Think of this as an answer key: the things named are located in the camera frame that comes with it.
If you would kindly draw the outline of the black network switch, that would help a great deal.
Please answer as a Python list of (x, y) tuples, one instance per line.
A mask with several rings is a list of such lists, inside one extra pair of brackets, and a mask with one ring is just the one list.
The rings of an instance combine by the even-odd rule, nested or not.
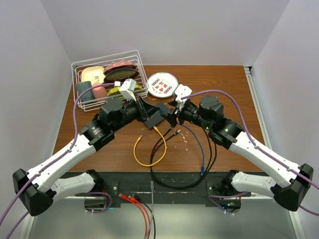
[(168, 107), (165, 103), (157, 103), (156, 106), (159, 108), (156, 112), (151, 113), (151, 116), (144, 122), (145, 126), (151, 130), (154, 126), (158, 126), (161, 122), (164, 121), (162, 115), (168, 113)]

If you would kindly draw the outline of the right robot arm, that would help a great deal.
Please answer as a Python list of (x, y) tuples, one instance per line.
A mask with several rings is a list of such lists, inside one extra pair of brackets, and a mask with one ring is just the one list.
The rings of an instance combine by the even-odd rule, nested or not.
[(256, 176), (230, 171), (222, 181), (226, 195), (257, 193), (273, 198), (289, 211), (301, 208), (313, 178), (314, 169), (310, 165), (291, 162), (260, 143), (247, 129), (224, 116), (224, 106), (215, 96), (202, 97), (196, 106), (185, 93), (174, 94), (169, 104), (173, 108), (167, 120), (172, 125), (187, 121), (207, 130), (214, 143), (245, 157), (267, 173)]

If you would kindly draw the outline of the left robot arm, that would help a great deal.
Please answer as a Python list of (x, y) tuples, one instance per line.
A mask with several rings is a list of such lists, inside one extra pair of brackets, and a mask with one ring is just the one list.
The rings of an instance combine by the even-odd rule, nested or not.
[(18, 169), (12, 175), (14, 191), (31, 216), (45, 212), (60, 194), (53, 184), (84, 158), (94, 154), (115, 138), (115, 132), (134, 120), (146, 122), (158, 113), (158, 106), (136, 96), (124, 103), (110, 98), (74, 139), (55, 155), (27, 171)]

